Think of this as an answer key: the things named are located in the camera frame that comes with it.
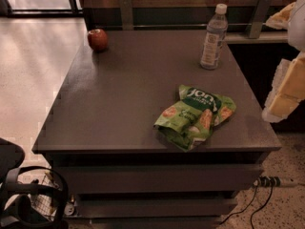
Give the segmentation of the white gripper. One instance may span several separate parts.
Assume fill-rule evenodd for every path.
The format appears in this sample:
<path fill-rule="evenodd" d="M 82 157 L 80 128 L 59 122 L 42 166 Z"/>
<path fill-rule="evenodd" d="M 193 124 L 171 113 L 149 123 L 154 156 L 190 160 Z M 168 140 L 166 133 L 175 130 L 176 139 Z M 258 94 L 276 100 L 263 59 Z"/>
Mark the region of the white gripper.
<path fill-rule="evenodd" d="M 305 99 L 305 0 L 296 0 L 270 16 L 266 25 L 276 30 L 288 28 L 288 43 L 301 53 L 292 61 L 282 59 L 277 66 L 262 112 L 262 118 L 278 123 Z"/>

